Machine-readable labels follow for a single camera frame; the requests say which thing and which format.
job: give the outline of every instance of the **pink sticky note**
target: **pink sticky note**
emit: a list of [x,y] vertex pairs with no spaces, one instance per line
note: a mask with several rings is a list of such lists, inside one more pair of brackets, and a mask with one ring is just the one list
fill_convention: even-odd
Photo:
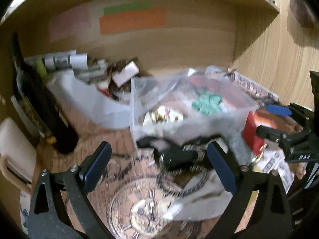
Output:
[[89,11],[87,6],[82,4],[50,19],[50,40],[57,41],[87,28],[90,28]]

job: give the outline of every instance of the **black bottle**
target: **black bottle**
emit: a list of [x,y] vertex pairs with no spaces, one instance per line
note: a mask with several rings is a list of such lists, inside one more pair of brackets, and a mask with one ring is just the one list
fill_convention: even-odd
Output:
[[79,137],[63,116],[59,106],[38,73],[24,60],[15,32],[9,43],[14,64],[13,93],[28,118],[37,126],[41,136],[62,154],[74,151]]

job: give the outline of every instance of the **screw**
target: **screw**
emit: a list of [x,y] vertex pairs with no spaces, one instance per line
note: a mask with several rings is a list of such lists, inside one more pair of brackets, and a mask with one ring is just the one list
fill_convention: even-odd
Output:
[[279,174],[277,170],[271,170],[270,172],[273,176],[277,176]]
[[243,172],[248,172],[249,171],[249,167],[247,165],[242,165],[240,167],[240,170],[242,170]]
[[71,172],[76,172],[79,169],[79,167],[75,164],[71,166]]
[[46,169],[42,170],[41,175],[42,175],[42,176],[47,175],[47,170],[46,170]]

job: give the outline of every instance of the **white cup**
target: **white cup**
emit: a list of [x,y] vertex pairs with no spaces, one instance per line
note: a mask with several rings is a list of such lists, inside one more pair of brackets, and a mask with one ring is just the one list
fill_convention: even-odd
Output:
[[[0,124],[0,155],[0,170],[4,177],[19,189],[30,193],[27,183],[32,182],[36,149],[11,118],[6,118]],[[21,179],[13,175],[8,168]]]

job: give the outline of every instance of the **clear plastic bin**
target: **clear plastic bin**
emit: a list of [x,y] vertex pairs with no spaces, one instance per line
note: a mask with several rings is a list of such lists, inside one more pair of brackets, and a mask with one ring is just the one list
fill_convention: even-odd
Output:
[[[142,93],[134,89],[139,82],[146,83]],[[205,116],[192,107],[204,92],[222,97],[222,112]],[[160,105],[179,111],[184,120],[143,125],[146,113]],[[217,133],[228,137],[233,132],[242,131],[248,113],[256,109],[255,101],[239,86],[228,80],[209,79],[202,73],[135,77],[131,82],[130,130],[134,141],[150,135],[169,137],[178,144]]]

